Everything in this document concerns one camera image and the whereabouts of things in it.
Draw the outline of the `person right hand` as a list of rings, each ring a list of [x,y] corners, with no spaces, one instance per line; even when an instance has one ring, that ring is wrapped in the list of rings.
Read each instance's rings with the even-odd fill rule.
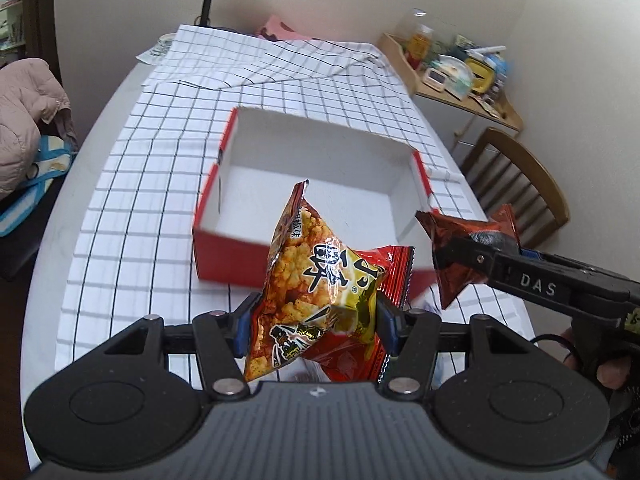
[[[561,334],[563,338],[568,340],[571,344],[574,344],[575,338],[573,330],[568,328]],[[571,370],[577,370],[577,361],[573,354],[570,352],[564,359],[563,363]],[[610,362],[601,364],[597,370],[597,380],[605,386],[605,388],[617,390],[622,388],[626,382],[631,368],[631,358],[625,356],[624,358],[616,359]]]

